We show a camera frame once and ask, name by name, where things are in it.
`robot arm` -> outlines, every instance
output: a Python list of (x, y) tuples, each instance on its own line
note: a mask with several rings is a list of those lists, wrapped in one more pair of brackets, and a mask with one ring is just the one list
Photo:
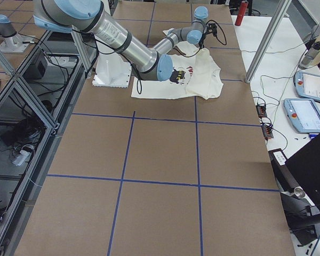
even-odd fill
[(198, 43), (206, 30), (207, 9), (199, 7), (195, 17), (190, 27), (172, 30), (154, 48), (147, 48), (104, 11), (101, 0), (34, 0), (37, 26), (62, 33), (70, 33), (75, 26), (81, 32), (95, 34), (129, 59), (144, 80), (165, 81), (171, 77), (173, 63), (166, 53), (183, 40)]
[(0, 36), (8, 38), (16, 34), (17, 31), (13, 28), (10, 20), (5, 15), (0, 14)]

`white table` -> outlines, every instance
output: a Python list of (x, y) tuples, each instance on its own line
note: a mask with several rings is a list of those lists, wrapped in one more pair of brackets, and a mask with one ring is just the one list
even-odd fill
[[(233, 22), (235, 22), (236, 16), (232, 16), (232, 19)], [(252, 51), (257, 50), (269, 22), (269, 17), (244, 17), (241, 26), (235, 26), (236, 35), (240, 49), (242, 50), (242, 57), (246, 70), (249, 68), (250, 63), (255, 55), (255, 52)], [(282, 52), (290, 48), (294, 49), (284, 53), (269, 53)], [(277, 101), (274, 99), (264, 96), (260, 83), (261, 76), (267, 75), (276, 78), (293, 76), (295, 74), (299, 59), (305, 50), (306, 47), (303, 44), (299, 34), (295, 30), (293, 24), (290, 22), (289, 18), (284, 18), (269, 48), (267, 49), (267, 54), (265, 54), (253, 80), (251, 81), (252, 91), (258, 92), (259, 97), (264, 98), (267, 104), (277, 104)], [(307, 69), (307, 71), (309, 73), (320, 75), (320, 70), (318, 67)], [(296, 132), (288, 120), (286, 113), (284, 112), (283, 100), (286, 98), (297, 98), (293, 79), (271, 79), (268, 77), (262, 77), (262, 81), (266, 95), (269, 95), (275, 99), (281, 98), (278, 107), (274, 105), (267, 106), (267, 114), (268, 117), (274, 122), (274, 128), (286, 136), (288, 145), (284, 150), (284, 153), (287, 157), (290, 157), (310, 140), (307, 134), (299, 134)], [(284, 148), (286, 145), (284, 137), (276, 131), (274, 131), (273, 134), (274, 138), (268, 141), (267, 149), (272, 150), (276, 148)], [(299, 242), (294, 235), (292, 235), (292, 240), (296, 255), (305, 256), (308, 246), (306, 245), (304, 247), (297, 247)], [(320, 256), (320, 242), (317, 250), (314, 253), (314, 256)]]

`black monitor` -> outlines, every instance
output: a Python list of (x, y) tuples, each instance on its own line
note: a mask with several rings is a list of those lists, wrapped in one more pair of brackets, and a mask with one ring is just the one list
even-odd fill
[(320, 134), (291, 156), (286, 165), (320, 210)]

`white label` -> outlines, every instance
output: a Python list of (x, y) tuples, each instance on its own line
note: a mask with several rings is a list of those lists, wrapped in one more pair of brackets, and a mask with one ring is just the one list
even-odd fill
[(97, 36), (107, 44), (112, 44), (116, 38), (119, 37), (121, 32), (112, 23), (106, 22), (101, 32)]
[(275, 156), (276, 160), (278, 161), (279, 165), (285, 165), (286, 158), (284, 157), (284, 155), (282, 154), (281, 151), (274, 152), (274, 156)]

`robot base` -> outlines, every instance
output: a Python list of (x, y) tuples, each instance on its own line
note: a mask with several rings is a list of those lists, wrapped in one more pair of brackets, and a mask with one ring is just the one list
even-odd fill
[(33, 40), (31, 37), (16, 34), (15, 36), (5, 38), (5, 41), (0, 44), (0, 51), (3, 53), (24, 53), (30, 44), (24, 44), (23, 42), (32, 42)]
[(99, 57), (96, 75), (92, 84), (94, 86), (127, 88), (131, 77), (132, 67), (124, 62), (117, 54)]

